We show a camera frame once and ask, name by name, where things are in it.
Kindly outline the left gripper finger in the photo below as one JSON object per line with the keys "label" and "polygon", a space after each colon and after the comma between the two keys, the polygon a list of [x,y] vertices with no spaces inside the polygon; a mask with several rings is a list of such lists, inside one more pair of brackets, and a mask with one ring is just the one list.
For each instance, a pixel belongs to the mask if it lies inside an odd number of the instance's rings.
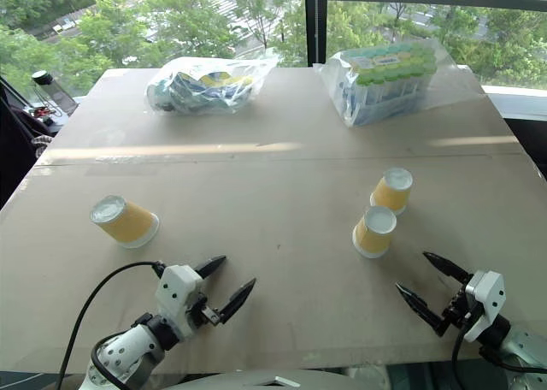
{"label": "left gripper finger", "polygon": [[256,284],[256,278],[243,284],[218,311],[220,323],[226,324],[243,306]]}
{"label": "left gripper finger", "polygon": [[211,257],[207,261],[198,264],[193,270],[202,278],[206,279],[211,276],[224,262],[226,261],[225,255]]}

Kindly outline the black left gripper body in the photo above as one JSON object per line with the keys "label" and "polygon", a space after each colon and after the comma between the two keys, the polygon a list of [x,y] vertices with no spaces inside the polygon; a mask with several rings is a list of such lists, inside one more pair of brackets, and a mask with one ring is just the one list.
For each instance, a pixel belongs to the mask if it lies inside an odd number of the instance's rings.
{"label": "black left gripper body", "polygon": [[193,327],[202,327],[206,324],[217,326],[219,323],[225,323],[224,316],[217,309],[210,308],[207,302],[208,298],[200,292],[186,312]]}

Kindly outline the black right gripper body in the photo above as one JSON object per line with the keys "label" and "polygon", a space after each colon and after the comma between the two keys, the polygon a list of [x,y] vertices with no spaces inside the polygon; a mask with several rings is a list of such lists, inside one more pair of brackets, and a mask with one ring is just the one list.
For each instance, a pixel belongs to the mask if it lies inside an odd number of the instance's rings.
{"label": "black right gripper body", "polygon": [[466,320],[466,315],[471,312],[466,289],[465,287],[461,287],[442,311],[441,316],[443,318],[444,329],[447,329],[449,326],[462,328]]}

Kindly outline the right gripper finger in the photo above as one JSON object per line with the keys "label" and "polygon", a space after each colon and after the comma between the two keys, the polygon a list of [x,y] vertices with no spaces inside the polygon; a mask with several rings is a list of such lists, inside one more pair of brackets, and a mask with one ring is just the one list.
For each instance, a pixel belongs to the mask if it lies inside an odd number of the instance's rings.
{"label": "right gripper finger", "polygon": [[449,323],[430,310],[427,303],[415,292],[412,292],[400,283],[396,284],[396,288],[410,309],[427,323],[438,337],[442,337],[446,332]]}
{"label": "right gripper finger", "polygon": [[423,256],[441,273],[455,279],[463,285],[467,285],[473,277],[472,274],[468,273],[466,270],[462,269],[445,257],[441,257],[440,255],[429,251],[424,251]]}

